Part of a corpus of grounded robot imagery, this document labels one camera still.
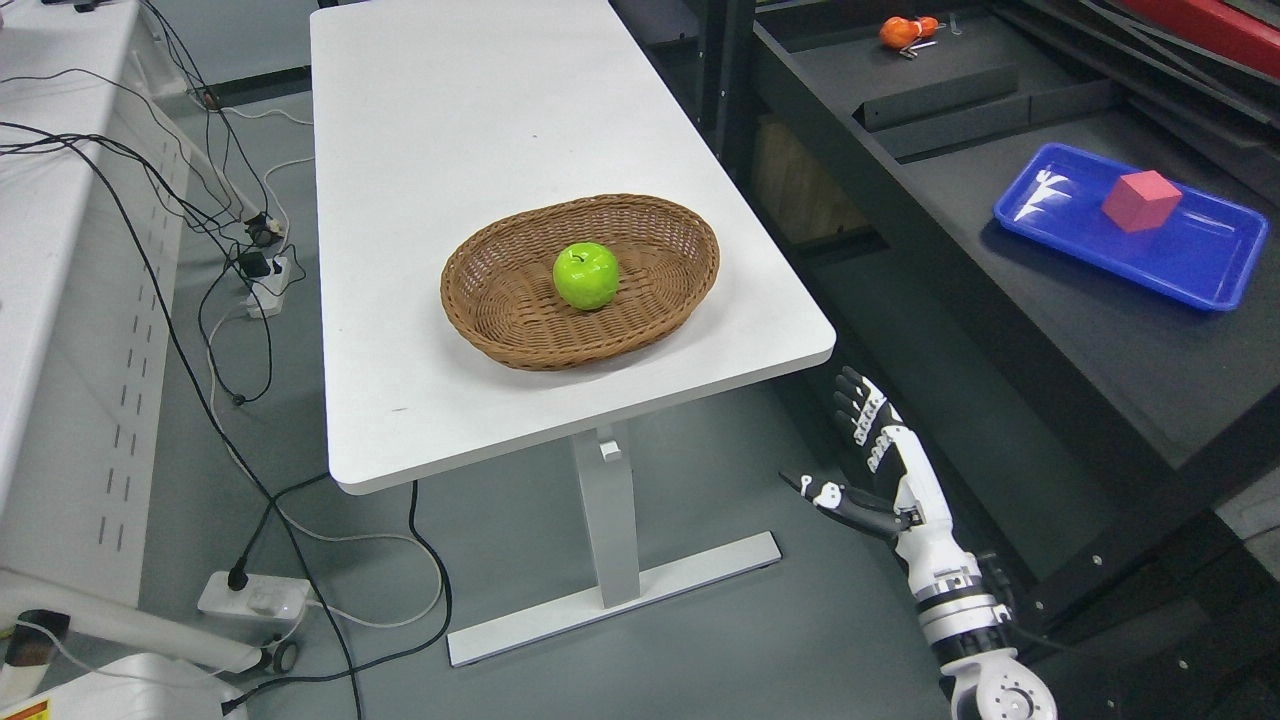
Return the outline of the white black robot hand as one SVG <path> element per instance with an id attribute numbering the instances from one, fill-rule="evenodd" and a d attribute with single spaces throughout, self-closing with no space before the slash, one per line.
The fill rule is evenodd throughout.
<path id="1" fill-rule="evenodd" d="M 892 541 L 916 584 L 972 571 L 972 556 L 954 538 L 954 518 L 934 468 L 890 397 L 844 366 L 835 379 L 833 400 L 837 427 L 876 489 L 814 471 L 781 471 L 783 482 L 824 516 Z"/>

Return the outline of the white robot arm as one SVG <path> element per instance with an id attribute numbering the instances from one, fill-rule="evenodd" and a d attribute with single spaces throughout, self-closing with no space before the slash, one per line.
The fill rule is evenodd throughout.
<path id="1" fill-rule="evenodd" d="M 952 719 L 1057 719 L 1048 685 L 1019 660 L 1012 583 L 998 556 L 914 593 Z"/>

